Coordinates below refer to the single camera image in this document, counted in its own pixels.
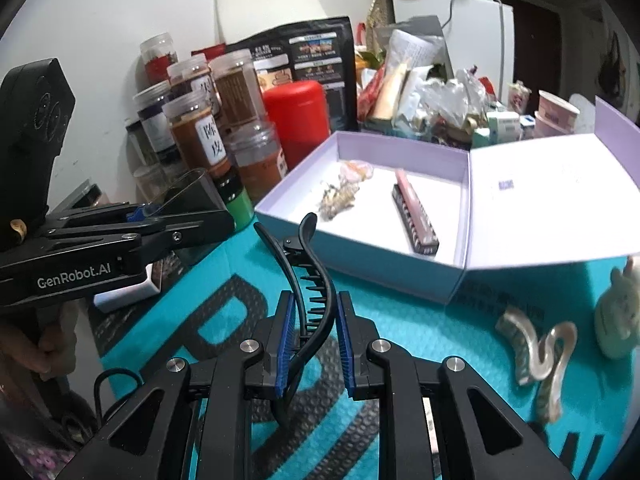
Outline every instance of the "ceramic figurine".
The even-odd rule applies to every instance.
[[[622,272],[611,271],[594,323],[598,345],[609,359],[621,359],[640,344],[640,255],[629,256]]]
[[[562,340],[562,348],[558,345],[559,339]],[[562,381],[577,340],[577,328],[570,321],[555,325],[545,338],[545,342],[553,341],[556,358],[551,373],[540,384],[536,396],[536,416],[538,422],[542,424],[553,424],[562,416],[562,404],[560,403]]]
[[[574,323],[558,323],[538,341],[536,329],[526,314],[509,306],[495,328],[513,347],[517,383],[526,386],[542,381],[536,396],[538,421],[542,424],[556,422],[562,415],[560,396],[564,373],[578,341]]]

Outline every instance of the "open box lid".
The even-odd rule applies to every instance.
[[[640,130],[601,100],[595,130],[470,152],[467,269],[640,252]]]

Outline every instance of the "red cylindrical container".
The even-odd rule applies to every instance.
[[[267,90],[262,99],[292,170],[329,137],[324,89],[318,81],[297,81]]]

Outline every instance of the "white refrigerator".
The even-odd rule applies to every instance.
[[[513,8],[492,0],[393,0],[396,22],[414,16],[435,15],[455,72],[478,66],[476,76],[486,76],[496,97],[507,101],[513,82]]]

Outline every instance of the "label with chinese characters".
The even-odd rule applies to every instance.
[[[216,123],[213,117],[208,115],[197,121],[195,126],[207,160],[209,164],[215,166],[226,157],[225,147],[222,144]]]
[[[211,93],[213,92],[213,85],[211,83],[211,78],[209,77],[209,74],[191,80],[192,92],[195,92],[201,89],[206,91],[207,94],[209,95],[211,95]]]
[[[156,153],[162,152],[162,150],[166,150],[175,144],[169,121],[165,114],[160,113],[154,117],[149,117],[142,121],[142,127]]]
[[[280,153],[278,154],[277,165],[280,176],[284,178],[287,174],[287,161],[284,159],[284,152],[282,150],[280,150]]]

